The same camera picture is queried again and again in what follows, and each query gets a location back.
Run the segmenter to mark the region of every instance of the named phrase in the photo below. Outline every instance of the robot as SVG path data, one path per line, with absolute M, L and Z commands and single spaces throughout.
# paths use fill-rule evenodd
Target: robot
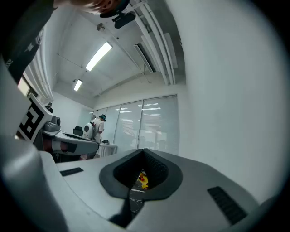
M 61 120 L 53 116 L 31 93 L 31 106 L 18 131 L 39 150 L 51 153 L 56 162 L 75 161 L 80 155 L 96 153 L 98 144 L 90 137 L 81 137 L 61 131 Z
M 85 125 L 85 128 L 84 128 L 84 132 L 83 132 L 83 137 L 84 138 L 87 138 L 87 139 L 91 139 L 93 140 L 93 134 L 94 134 L 94 126 L 93 126 L 93 123 L 92 121 L 96 118 L 96 115 L 93 115 L 92 116 L 92 119 L 91 119 L 91 122 L 90 123 L 87 123 Z

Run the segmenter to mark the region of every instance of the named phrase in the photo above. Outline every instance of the person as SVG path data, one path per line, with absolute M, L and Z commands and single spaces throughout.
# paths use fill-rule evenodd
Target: person
M 33 60 L 42 40 L 43 27 L 54 10 L 62 5 L 109 18 L 120 14 L 130 0 L 25 0 L 1 3 L 2 9 L 10 11 L 9 19 L 1 14 L 1 52 L 5 66 L 18 84 L 24 70 Z
M 52 103 L 49 102 L 45 108 L 47 108 L 49 112 L 53 113 L 53 109 L 51 108 L 51 106 L 52 106 Z
M 93 122 L 94 126 L 94 139 L 99 144 L 101 142 L 101 133 L 104 131 L 104 122 L 106 121 L 106 115 L 102 114 L 98 118 L 95 118 Z

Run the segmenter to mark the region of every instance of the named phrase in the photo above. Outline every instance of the table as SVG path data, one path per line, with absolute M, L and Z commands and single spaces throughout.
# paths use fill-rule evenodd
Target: table
M 106 144 L 106 143 L 100 143 L 100 148 L 98 150 L 98 154 L 100 155 L 100 157 L 104 157 L 107 155 L 113 155 L 117 153 L 117 145 L 116 144 Z

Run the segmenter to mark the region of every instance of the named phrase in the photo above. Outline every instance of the white wall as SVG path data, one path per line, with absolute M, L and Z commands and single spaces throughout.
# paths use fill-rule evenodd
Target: white wall
M 97 97 L 94 109 L 98 110 L 122 103 L 177 94 L 180 130 L 179 155 L 185 156 L 191 149 L 189 143 L 191 131 L 188 130 L 187 125 L 191 117 L 185 78 L 174 86 L 165 86 L 163 78 L 159 74 L 146 75 L 146 77 L 151 83 L 146 82 L 143 77 L 141 78 L 142 82 L 138 79 L 134 79 Z
M 92 109 L 75 102 L 53 91 L 52 102 L 53 115 L 60 117 L 61 129 L 72 134 L 75 126 L 84 126 L 90 122 Z
M 96 99 L 93 97 L 84 97 L 81 94 L 79 94 L 78 91 L 80 90 L 75 91 L 73 82 L 67 83 L 58 81 L 57 84 L 54 86 L 53 91 L 65 97 L 68 97 L 69 99 L 72 99 L 75 102 L 85 105 L 89 108 L 93 108 L 96 101 Z
M 64 43 L 65 33 L 70 27 L 69 23 L 75 11 L 76 8 L 70 5 L 58 7 L 53 11 L 49 21 L 45 25 L 46 33 L 43 37 L 45 49 L 44 63 L 51 89 L 54 88 L 57 82 L 60 62 L 62 60 L 57 54 L 60 52 L 61 46 Z
M 289 164 L 283 47 L 246 2 L 166 1 L 184 48 L 193 115 L 187 157 L 216 168 L 261 203 L 279 192 Z

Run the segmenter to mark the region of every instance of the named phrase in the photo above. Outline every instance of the ceiling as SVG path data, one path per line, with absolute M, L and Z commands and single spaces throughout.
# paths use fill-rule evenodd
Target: ceiling
M 150 2 L 152 9 L 159 11 L 156 17 L 164 32 L 170 32 L 171 38 L 179 45 L 179 39 L 175 39 L 176 35 L 179 38 L 179 34 L 174 20 L 174 25 L 167 25 L 168 29 L 162 22 L 162 19 L 172 20 L 172 15 L 166 7 Z M 46 69 L 51 77 L 53 90 L 59 89 L 55 88 L 57 85 L 65 84 L 69 86 L 66 89 L 72 91 L 69 95 L 91 99 L 120 82 L 142 76 L 144 63 L 134 48 L 135 44 L 142 42 L 141 30 L 135 21 L 115 29 L 111 19 L 101 19 L 98 15 L 78 11 L 73 7 L 55 10 L 47 24 L 45 37 Z M 103 31 L 97 30 L 99 23 L 105 25 Z M 112 49 L 91 71 L 86 70 L 88 62 L 105 42 Z M 178 58 L 179 52 L 175 46 L 176 44 L 174 49 Z M 77 92 L 73 90 L 73 80 L 76 79 L 83 81 Z

